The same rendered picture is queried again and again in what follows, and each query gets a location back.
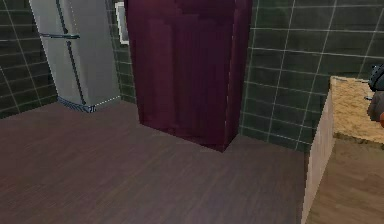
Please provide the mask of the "dark red wooden cupboard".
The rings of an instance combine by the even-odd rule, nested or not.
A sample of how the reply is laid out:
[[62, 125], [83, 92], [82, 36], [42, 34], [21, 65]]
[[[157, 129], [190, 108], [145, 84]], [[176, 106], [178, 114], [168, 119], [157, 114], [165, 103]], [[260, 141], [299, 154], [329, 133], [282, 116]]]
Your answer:
[[253, 0], [124, 0], [141, 124], [223, 152], [238, 133]]

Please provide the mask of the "silver grey fridge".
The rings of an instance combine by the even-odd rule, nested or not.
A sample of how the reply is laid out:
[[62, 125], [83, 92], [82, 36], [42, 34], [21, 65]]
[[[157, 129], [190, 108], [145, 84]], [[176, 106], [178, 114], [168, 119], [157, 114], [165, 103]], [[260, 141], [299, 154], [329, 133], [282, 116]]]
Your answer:
[[29, 0], [58, 102], [92, 113], [120, 98], [105, 0]]

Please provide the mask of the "tan wooden counter cabinet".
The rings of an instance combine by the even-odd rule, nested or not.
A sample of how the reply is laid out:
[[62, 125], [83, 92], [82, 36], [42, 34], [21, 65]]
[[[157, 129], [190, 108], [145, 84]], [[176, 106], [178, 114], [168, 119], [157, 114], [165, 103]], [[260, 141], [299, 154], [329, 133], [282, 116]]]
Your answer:
[[365, 80], [333, 76], [308, 156], [300, 224], [384, 224], [384, 128]]

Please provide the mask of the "grey round pot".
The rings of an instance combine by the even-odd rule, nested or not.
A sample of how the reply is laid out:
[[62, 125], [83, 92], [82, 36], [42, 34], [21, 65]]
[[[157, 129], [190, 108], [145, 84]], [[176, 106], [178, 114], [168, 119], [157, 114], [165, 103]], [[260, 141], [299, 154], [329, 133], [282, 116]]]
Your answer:
[[371, 121], [379, 122], [384, 128], [384, 91], [376, 91], [368, 106], [367, 114]]

